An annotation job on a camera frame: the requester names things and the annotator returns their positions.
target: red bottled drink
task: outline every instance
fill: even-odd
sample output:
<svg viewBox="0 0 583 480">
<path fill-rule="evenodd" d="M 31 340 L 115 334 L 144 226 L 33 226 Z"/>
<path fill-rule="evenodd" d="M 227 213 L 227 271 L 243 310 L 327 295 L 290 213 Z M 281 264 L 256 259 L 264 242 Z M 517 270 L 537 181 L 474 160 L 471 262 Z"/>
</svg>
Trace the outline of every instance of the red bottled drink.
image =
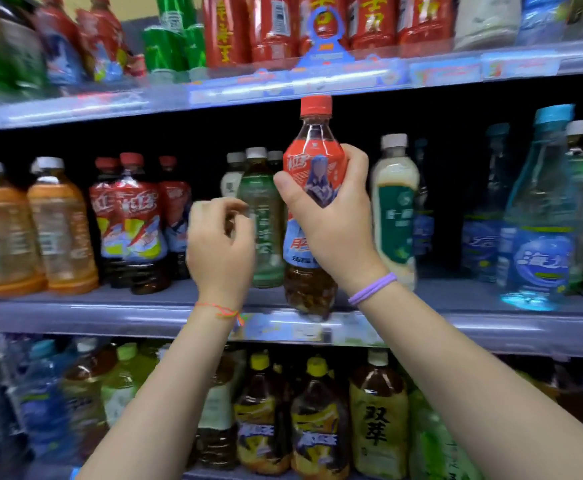
<svg viewBox="0 0 583 480">
<path fill-rule="evenodd" d="M 344 151 L 329 129 L 331 113 L 331 96 L 301 99 L 303 126 L 283 159 L 284 170 L 320 207 L 335 199 L 347 170 Z M 326 317 L 338 286 L 311 254 L 305 233 L 291 212 L 282 253 L 287 261 L 284 288 L 288 304 L 301 312 Z"/>
</svg>

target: iced tea bottle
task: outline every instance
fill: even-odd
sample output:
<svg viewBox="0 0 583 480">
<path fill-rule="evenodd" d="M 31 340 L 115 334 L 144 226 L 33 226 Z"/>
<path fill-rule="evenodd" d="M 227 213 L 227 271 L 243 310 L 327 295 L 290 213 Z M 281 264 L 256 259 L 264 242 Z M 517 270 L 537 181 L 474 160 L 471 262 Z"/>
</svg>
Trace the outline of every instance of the iced tea bottle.
<svg viewBox="0 0 583 480">
<path fill-rule="evenodd" d="M 98 288 L 98 270 L 82 193 L 65 176 L 60 158 L 38 157 L 40 173 L 29 188 L 33 221 L 49 290 L 87 293 Z"/>
<path fill-rule="evenodd" d="M 0 296 L 34 293 L 45 286 L 27 197 L 6 181 L 0 163 Z"/>
<path fill-rule="evenodd" d="M 320 207 L 335 199 L 347 170 L 344 151 L 329 129 L 331 114 L 331 96 L 301 99 L 303 126 L 283 160 L 284 170 Z M 311 254 L 305 233 L 291 212 L 282 252 L 287 261 L 284 288 L 288 304 L 301 312 L 326 317 L 338 286 Z"/>
</svg>

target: yellow bottle cap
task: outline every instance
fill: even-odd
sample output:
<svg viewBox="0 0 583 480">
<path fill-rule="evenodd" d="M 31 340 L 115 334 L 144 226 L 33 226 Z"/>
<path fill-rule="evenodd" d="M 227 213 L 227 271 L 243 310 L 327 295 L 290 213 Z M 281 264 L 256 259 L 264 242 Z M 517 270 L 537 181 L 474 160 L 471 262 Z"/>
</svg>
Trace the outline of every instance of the yellow bottle cap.
<svg viewBox="0 0 583 480">
<path fill-rule="evenodd" d="M 307 373 L 313 377 L 322 377 L 327 373 L 327 361 L 322 357 L 311 357 L 307 361 Z"/>
</svg>

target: clear plastic bottle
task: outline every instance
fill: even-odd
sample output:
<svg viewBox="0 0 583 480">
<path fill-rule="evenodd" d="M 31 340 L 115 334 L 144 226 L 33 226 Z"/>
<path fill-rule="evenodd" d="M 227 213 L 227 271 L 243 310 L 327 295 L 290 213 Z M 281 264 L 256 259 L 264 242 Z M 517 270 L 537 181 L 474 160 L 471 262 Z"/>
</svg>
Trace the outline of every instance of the clear plastic bottle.
<svg viewBox="0 0 583 480">
<path fill-rule="evenodd" d="M 487 128 L 489 177 L 475 208 L 465 215 L 462 226 L 462 266 L 484 282 L 495 281 L 500 228 L 511 193 L 507 172 L 509 123 Z"/>
<path fill-rule="evenodd" d="M 40 174 L 27 199 L 38 230 L 49 290 L 87 293 L 98 288 L 98 270 L 82 193 L 65 176 L 60 158 L 38 157 Z"/>
<path fill-rule="evenodd" d="M 573 113 L 571 104 L 536 112 L 529 155 L 504 214 L 496 283 L 505 303 L 525 310 L 555 310 L 568 286 L 577 217 L 565 131 Z"/>
<path fill-rule="evenodd" d="M 398 281 L 415 288 L 414 196 L 420 174 L 407 156 L 407 135 L 387 134 L 381 141 L 382 158 L 371 172 L 376 250 Z"/>
<path fill-rule="evenodd" d="M 34 293 L 45 286 L 27 197 L 6 181 L 0 163 L 0 296 Z"/>
</svg>

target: green label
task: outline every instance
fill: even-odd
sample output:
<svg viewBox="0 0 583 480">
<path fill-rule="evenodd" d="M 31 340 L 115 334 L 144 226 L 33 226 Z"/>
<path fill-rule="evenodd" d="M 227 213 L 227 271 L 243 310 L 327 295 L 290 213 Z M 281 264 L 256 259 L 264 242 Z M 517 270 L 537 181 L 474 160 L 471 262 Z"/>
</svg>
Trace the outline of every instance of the green label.
<svg viewBox="0 0 583 480">
<path fill-rule="evenodd" d="M 413 256 L 414 190 L 404 185 L 378 188 L 380 248 L 393 262 L 406 264 Z"/>
</svg>

